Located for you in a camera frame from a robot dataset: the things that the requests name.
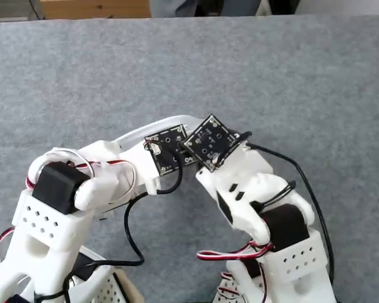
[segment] white plastic part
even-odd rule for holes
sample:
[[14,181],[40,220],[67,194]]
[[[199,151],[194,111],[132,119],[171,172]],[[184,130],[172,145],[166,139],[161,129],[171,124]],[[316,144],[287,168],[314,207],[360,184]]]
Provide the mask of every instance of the white plastic part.
[[[267,224],[251,207],[250,202],[269,200],[283,190],[287,182],[272,174],[271,166],[257,151],[239,146],[226,159],[223,166],[214,172],[202,168],[196,174],[196,178],[218,205],[220,203],[217,193],[220,194],[230,210],[232,222],[228,220],[234,229],[247,232],[259,245],[270,242]],[[236,184],[236,188],[231,191],[233,184]],[[295,191],[291,191],[284,199],[267,207],[266,210],[284,203],[297,206],[307,225],[314,222],[315,214],[311,205]]]
[[118,178],[113,174],[85,181],[76,191],[75,207],[79,210],[93,210],[108,205],[118,184]]
[[[259,258],[267,278],[267,303],[335,303],[326,271],[327,257],[320,233],[278,252]],[[251,279],[244,264],[228,261],[227,269],[248,303],[262,301],[262,277]]]
[[[0,263],[0,303],[15,294],[24,275],[33,281],[37,294],[61,290],[85,240],[93,211],[62,213],[21,192],[13,218],[13,233],[7,255]],[[62,298],[53,300],[61,302]]]
[[[237,285],[237,291],[246,299],[246,302],[261,303],[264,296],[262,277],[258,276],[251,279],[246,267],[241,261],[228,261],[226,267],[233,275],[233,280]],[[272,303],[269,295],[265,303]]]

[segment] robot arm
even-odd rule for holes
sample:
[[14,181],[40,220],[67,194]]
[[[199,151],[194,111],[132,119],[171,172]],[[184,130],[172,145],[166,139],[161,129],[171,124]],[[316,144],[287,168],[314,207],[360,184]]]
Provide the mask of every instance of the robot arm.
[[[291,191],[284,199],[263,209],[257,208],[256,205],[275,196],[288,183],[273,175],[265,159],[250,150],[244,140],[239,140],[213,115],[199,125],[200,122],[188,116],[172,117],[111,142],[97,141],[78,151],[55,148],[34,160],[28,170],[27,189],[21,193],[13,218],[13,238],[0,264],[0,303],[14,294],[17,281],[23,275],[32,279],[28,289],[35,294],[59,293],[82,249],[93,215],[123,205],[143,193],[157,194],[160,177],[179,167],[176,157],[181,157],[185,165],[195,160],[203,164],[196,178],[233,228],[247,232],[259,245],[271,243],[278,234],[268,214],[272,217],[273,211],[286,205],[294,206],[298,226],[306,230],[307,239],[258,259],[268,272],[270,291],[266,303],[308,303],[316,296],[321,299],[315,302],[335,302],[320,234],[306,228],[314,222],[310,204]],[[176,146],[182,142],[186,151],[171,145],[173,140],[177,141]],[[159,141],[161,145],[149,145],[152,141]],[[166,155],[163,150],[169,149],[174,153]],[[286,222],[285,219],[286,216],[279,221]],[[291,229],[282,231],[287,232],[291,233]],[[315,248],[314,264],[287,275],[288,265],[298,268],[299,265],[284,264],[284,260],[292,259],[289,254],[296,255],[296,251],[304,251],[309,245]],[[244,266],[239,262],[230,261],[227,267],[247,302],[260,303],[262,294],[254,278],[244,274]],[[71,289],[72,302],[88,301],[99,291],[110,271],[109,266],[103,266],[79,285],[79,289],[90,290],[88,297]],[[301,299],[295,281],[306,276],[310,277],[308,284],[314,287]],[[23,293],[23,296],[31,298],[28,294]],[[53,302],[62,301],[61,296],[53,299]]]

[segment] white cable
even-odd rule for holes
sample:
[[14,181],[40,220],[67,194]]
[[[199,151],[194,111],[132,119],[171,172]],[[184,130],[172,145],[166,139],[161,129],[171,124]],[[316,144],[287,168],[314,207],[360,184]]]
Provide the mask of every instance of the white cable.
[[46,153],[46,155],[50,155],[50,154],[54,154],[54,153],[57,153],[57,152],[65,152],[65,153],[70,153],[76,157],[78,157],[80,160],[82,160],[84,163],[87,164],[87,167],[90,171],[90,175],[91,175],[91,178],[94,178],[95,177],[95,173],[94,173],[94,169],[93,169],[93,166],[91,165],[91,163],[85,158],[83,157],[77,150],[73,150],[71,148],[58,148],[58,147],[54,147],[52,150],[50,150],[49,152]]
[[117,164],[114,164],[114,165],[118,165],[118,164],[128,164],[128,165],[130,165],[130,167],[132,169],[132,174],[133,174],[133,176],[132,176],[132,184],[130,184],[130,188],[128,189],[128,191],[126,193],[124,193],[122,195],[122,197],[118,198],[117,200],[111,201],[109,203],[110,205],[115,205],[115,207],[111,208],[110,210],[104,211],[103,214],[107,213],[108,211],[111,211],[111,210],[113,210],[113,209],[115,209],[117,207],[120,207],[120,206],[123,206],[125,204],[128,204],[129,201],[127,201],[127,202],[125,202],[125,203],[123,203],[121,205],[118,205],[118,203],[120,201],[122,201],[123,199],[125,199],[128,195],[130,195],[133,192],[133,190],[135,189],[135,186],[136,186],[136,169],[135,169],[135,166],[133,166],[133,164],[131,162],[129,162],[129,161],[120,162],[120,163],[117,163]]

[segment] perforated white plastic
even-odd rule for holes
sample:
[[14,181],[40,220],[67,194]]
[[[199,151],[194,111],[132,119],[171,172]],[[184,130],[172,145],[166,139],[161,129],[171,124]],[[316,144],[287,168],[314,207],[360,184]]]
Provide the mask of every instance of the perforated white plastic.
[[271,252],[261,259],[265,271],[284,283],[325,268],[327,257],[322,238],[317,230],[310,230],[310,237],[278,252]]
[[65,251],[75,244],[82,230],[88,229],[92,217],[93,211],[63,215],[26,189],[21,192],[12,223],[45,245]]

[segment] white plastic housing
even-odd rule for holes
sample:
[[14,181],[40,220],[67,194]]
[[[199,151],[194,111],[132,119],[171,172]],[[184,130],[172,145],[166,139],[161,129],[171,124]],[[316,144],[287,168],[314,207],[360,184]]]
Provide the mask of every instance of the white plastic housing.
[[[259,259],[267,278],[267,303],[336,302],[326,270],[322,238],[317,230],[309,229],[309,232],[308,239]],[[240,261],[228,261],[226,266],[247,302],[260,303],[261,276],[251,279]]]
[[64,215],[26,189],[21,192],[12,224],[48,247],[67,251],[88,230],[92,217],[92,211]]

